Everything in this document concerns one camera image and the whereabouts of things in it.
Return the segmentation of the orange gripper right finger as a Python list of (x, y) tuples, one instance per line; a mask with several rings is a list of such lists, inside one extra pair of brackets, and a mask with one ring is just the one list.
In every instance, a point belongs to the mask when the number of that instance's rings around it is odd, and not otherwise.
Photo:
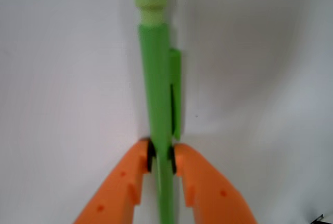
[(173, 175), (182, 178), (195, 223), (257, 223), (240, 192), (189, 145), (169, 147), (168, 165), (168, 223), (174, 223)]

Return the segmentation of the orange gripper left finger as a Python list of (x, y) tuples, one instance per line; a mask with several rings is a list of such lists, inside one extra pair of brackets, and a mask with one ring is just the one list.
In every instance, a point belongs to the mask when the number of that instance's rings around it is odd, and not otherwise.
[(148, 139), (136, 142), (98, 188), (75, 223), (132, 223), (148, 173)]

